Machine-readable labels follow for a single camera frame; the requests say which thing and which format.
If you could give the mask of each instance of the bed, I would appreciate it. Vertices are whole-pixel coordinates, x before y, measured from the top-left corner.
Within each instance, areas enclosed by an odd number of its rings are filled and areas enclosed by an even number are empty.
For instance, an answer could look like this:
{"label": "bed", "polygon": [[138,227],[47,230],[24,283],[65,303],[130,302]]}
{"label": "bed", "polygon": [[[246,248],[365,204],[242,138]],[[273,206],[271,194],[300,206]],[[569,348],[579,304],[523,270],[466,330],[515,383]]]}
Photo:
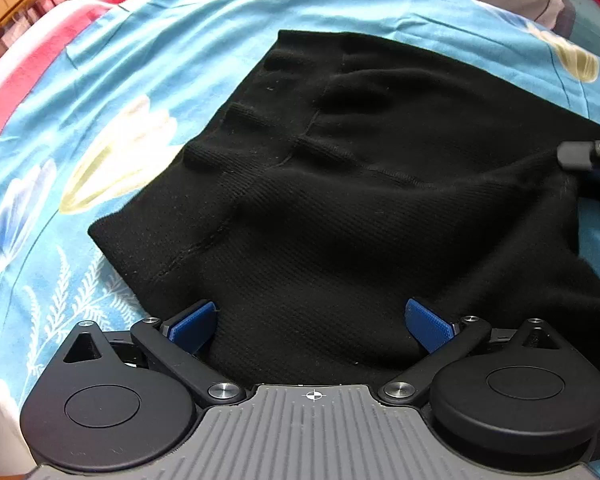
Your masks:
{"label": "bed", "polygon": [[[280,29],[413,44],[600,123],[600,57],[476,0],[75,5],[20,53],[26,67],[0,80],[0,406],[15,427],[76,322],[126,330],[143,316],[88,226],[200,133]],[[581,200],[580,253],[600,276],[599,202]]]}
{"label": "bed", "polygon": [[573,43],[600,56],[600,6],[593,0],[563,0],[562,23],[554,29]]}

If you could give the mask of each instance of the black garment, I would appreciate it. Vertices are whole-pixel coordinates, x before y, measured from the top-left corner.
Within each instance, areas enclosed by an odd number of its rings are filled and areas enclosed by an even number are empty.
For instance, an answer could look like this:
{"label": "black garment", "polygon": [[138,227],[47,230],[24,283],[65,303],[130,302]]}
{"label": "black garment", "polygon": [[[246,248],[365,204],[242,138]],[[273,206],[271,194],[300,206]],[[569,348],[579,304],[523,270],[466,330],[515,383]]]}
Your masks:
{"label": "black garment", "polygon": [[600,126],[483,70],[359,34],[280,32],[203,133],[90,234],[152,315],[219,307],[202,357],[245,385],[379,386],[404,326],[556,327],[600,368],[562,140]]}

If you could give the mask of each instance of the fern leaf print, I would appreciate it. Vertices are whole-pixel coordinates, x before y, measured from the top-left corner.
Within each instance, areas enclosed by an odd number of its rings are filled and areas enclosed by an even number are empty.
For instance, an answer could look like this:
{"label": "fern leaf print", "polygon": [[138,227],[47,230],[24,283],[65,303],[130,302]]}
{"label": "fern leaf print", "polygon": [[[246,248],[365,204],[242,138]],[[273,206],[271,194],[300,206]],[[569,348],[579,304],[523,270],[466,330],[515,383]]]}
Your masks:
{"label": "fern leaf print", "polygon": [[86,268],[81,269],[72,268],[62,247],[57,246],[56,251],[58,279],[51,297],[40,298],[33,286],[23,287],[30,302],[31,330],[20,407],[46,364],[79,321],[95,321],[106,332],[128,330],[146,315],[135,295],[98,249],[93,250]]}

